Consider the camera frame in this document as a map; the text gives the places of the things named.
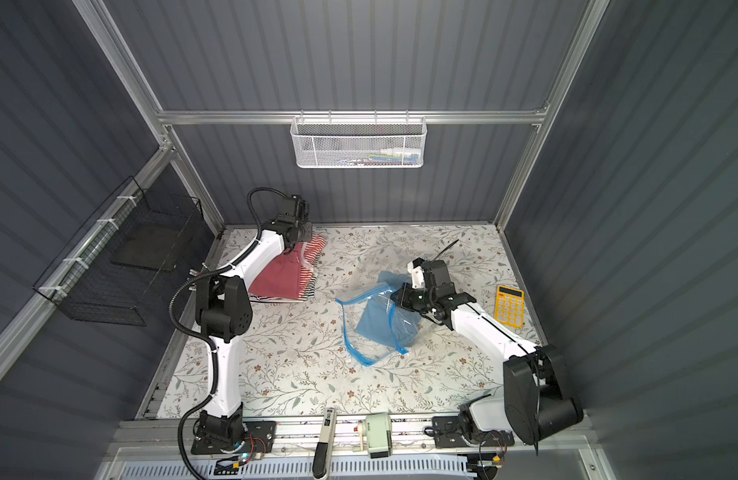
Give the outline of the clear vacuum bag blue zipper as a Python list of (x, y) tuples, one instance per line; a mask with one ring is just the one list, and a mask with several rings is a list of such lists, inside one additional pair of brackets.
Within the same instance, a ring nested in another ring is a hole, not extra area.
[(363, 366), (408, 353), (424, 320), (439, 323), (432, 314), (404, 309), (393, 300), (397, 291), (412, 287), (407, 264), (413, 259), (399, 244), (375, 246), (360, 257), (350, 287), (335, 295), (345, 347)]

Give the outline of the black white handheld tool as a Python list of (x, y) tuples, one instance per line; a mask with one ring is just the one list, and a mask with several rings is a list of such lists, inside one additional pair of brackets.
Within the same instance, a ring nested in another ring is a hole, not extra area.
[(324, 412), (312, 463), (312, 476), (315, 480), (325, 480), (329, 477), (337, 417), (335, 408), (327, 408)]

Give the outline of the pale green box device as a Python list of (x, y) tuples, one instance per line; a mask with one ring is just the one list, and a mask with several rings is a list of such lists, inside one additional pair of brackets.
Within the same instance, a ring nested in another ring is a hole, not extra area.
[(358, 422), (356, 431), (360, 450), (366, 451), (370, 458), (387, 458), (392, 455), (392, 421), (389, 413), (367, 415)]

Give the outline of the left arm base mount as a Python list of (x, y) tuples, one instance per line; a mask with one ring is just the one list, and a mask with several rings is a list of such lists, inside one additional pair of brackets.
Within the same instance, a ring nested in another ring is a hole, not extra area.
[(254, 455), (272, 452), (277, 423), (247, 421), (240, 414), (216, 417), (202, 412), (193, 428), (193, 455)]

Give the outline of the markers in white basket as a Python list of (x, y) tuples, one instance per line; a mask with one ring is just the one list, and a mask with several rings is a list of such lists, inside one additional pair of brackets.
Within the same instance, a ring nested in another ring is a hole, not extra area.
[(337, 156), (338, 165), (348, 166), (415, 166), (421, 163), (423, 150), (413, 147), (394, 147), (379, 151), (349, 151)]

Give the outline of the red white striped tank top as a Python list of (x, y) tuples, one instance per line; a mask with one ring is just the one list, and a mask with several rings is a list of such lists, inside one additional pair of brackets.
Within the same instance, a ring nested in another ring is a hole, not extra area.
[(327, 245), (326, 239), (315, 234), (311, 242), (305, 242), (298, 244), (292, 253), (295, 253), (301, 259), (300, 267), (300, 284), (302, 288), (302, 296), (297, 300), (287, 300), (283, 298), (268, 298), (268, 297), (257, 297), (250, 293), (251, 296), (257, 300), (277, 302), (277, 301), (304, 301), (311, 298), (315, 291), (315, 277), (316, 267), (315, 263), (319, 256), (323, 253), (324, 248)]

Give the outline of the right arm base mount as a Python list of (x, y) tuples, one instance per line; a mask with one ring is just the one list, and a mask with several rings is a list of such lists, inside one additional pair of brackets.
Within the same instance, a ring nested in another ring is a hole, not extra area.
[(465, 415), (434, 416), (432, 424), (423, 430), (434, 440), (439, 449), (452, 448), (497, 448), (505, 450), (515, 445), (513, 433), (505, 430), (489, 432), (478, 430)]

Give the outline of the maroon garment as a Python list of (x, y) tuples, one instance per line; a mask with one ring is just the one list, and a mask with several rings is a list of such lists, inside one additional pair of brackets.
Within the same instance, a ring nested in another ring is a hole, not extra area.
[(302, 296), (301, 259), (295, 254), (274, 258), (256, 277), (249, 291), (257, 297), (297, 300)]

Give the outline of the light blue garment in bag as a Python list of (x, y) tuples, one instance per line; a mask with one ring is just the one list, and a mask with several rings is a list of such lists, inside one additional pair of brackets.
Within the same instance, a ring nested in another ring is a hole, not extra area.
[(358, 320), (350, 339), (369, 364), (393, 353), (406, 354), (416, 343), (421, 315), (398, 308), (391, 300), (405, 282), (411, 282), (409, 276), (381, 271), (376, 284), (362, 291), (352, 306)]

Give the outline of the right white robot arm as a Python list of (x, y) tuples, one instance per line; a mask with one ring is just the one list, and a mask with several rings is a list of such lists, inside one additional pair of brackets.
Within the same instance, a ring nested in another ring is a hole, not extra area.
[(408, 271), (411, 280), (392, 294), (397, 307), (431, 318), (502, 362), (501, 392), (460, 408), (460, 429), (467, 441), (506, 432), (538, 448), (542, 440), (582, 422), (583, 406), (560, 349), (520, 337), (475, 297), (457, 291), (445, 261), (417, 258)]

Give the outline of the yellow calculator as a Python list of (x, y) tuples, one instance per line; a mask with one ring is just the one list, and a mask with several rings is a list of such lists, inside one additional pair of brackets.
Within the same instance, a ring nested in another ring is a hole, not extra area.
[(495, 297), (495, 319), (512, 328), (522, 328), (525, 316), (525, 294), (522, 290), (500, 285)]

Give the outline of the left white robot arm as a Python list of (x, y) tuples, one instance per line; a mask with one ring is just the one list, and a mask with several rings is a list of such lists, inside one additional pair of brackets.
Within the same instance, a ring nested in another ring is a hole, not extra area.
[[(253, 206), (254, 196), (263, 192), (282, 199), (278, 213), (265, 222)], [(310, 234), (309, 204), (299, 195), (258, 187), (247, 195), (247, 206), (256, 225), (250, 243), (217, 269), (187, 280), (168, 307), (175, 328), (203, 342), (209, 359), (207, 397), (184, 416), (197, 414), (195, 437), (222, 450), (238, 448), (246, 437), (235, 356), (240, 351), (240, 337), (253, 320), (248, 287), (276, 257), (293, 251)], [(182, 325), (175, 315), (177, 299), (191, 287), (195, 289), (198, 330)]]

